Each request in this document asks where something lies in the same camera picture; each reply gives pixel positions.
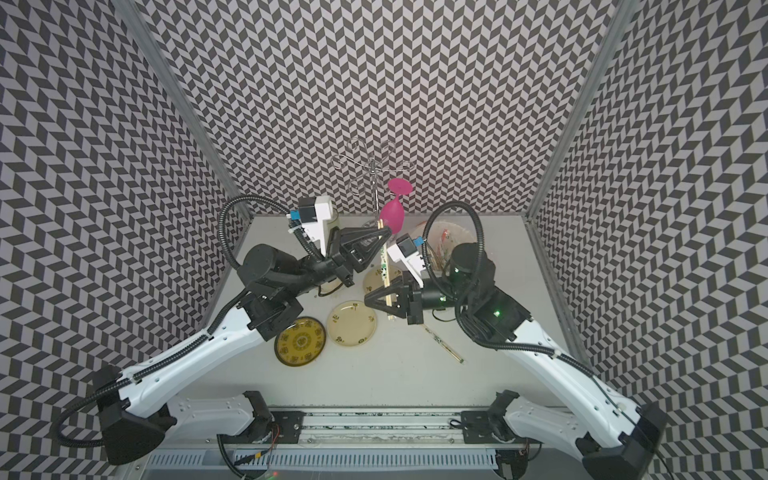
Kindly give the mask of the chopsticks pair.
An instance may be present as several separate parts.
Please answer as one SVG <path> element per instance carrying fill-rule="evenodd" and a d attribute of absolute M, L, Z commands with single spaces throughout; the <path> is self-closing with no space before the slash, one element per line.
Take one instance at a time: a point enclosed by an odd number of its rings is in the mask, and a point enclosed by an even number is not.
<path fill-rule="evenodd" d="M 384 228 L 385 227 L 384 221 L 379 219 L 377 221 L 377 226 L 379 228 Z M 388 257 L 388 252 L 387 252 L 387 241 L 386 240 L 385 240 L 384 244 L 382 245 L 382 248 L 381 248 L 381 251 L 380 251 L 380 259 L 381 259 L 380 271 L 381 271 L 381 278 L 382 278 L 382 281 L 383 281 L 383 286 L 385 288 L 388 288 L 391 285 L 391 282 L 390 282 L 389 257 Z M 385 300 L 386 306 L 388 306 L 388 307 L 392 306 L 392 300 L 390 298 L 390 295 L 388 295 L 388 294 L 385 295 L 384 296 L 384 300 Z M 387 314 L 387 318 L 390 321 L 394 320 L 394 317 L 391 314 Z"/>
<path fill-rule="evenodd" d="M 437 333 L 435 333 L 426 325 L 423 325 L 422 328 L 435 343 L 437 343 L 441 348 L 443 348 L 459 364 L 463 364 L 465 362 L 465 359 L 461 355 L 459 355 L 450 345 L 448 345 Z"/>

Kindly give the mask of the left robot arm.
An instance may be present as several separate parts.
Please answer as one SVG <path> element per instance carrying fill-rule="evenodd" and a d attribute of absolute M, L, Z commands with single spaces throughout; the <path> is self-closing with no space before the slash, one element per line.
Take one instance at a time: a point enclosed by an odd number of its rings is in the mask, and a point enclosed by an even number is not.
<path fill-rule="evenodd" d="M 235 268 L 244 284 L 197 334 L 149 361 L 125 370 L 105 367 L 88 397 L 68 406 L 51 425 L 61 446 L 103 448 L 122 465 L 157 448 L 179 420 L 169 401 L 226 360 L 277 336 L 302 312 L 299 296 L 339 279 L 350 286 L 391 237 L 388 227 L 334 229 L 327 253 L 297 259 L 258 244 Z"/>

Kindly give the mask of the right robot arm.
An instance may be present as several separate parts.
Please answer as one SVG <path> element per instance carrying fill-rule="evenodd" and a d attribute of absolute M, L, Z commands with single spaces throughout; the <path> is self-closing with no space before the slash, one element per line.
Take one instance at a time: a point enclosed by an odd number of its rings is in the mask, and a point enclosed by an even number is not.
<path fill-rule="evenodd" d="M 446 272 L 426 260 L 422 239 L 404 236 L 386 257 L 405 272 L 365 296 L 375 310 L 423 321 L 424 311 L 452 308 L 460 329 L 477 345 L 523 366 L 564 404 L 538 405 L 522 394 L 499 393 L 486 412 L 499 442 L 538 441 L 580 461 L 593 479 L 641 479 L 658 453 L 668 423 L 656 403 L 639 405 L 569 355 L 533 315 L 495 282 L 496 268 L 478 243 L 456 246 Z"/>

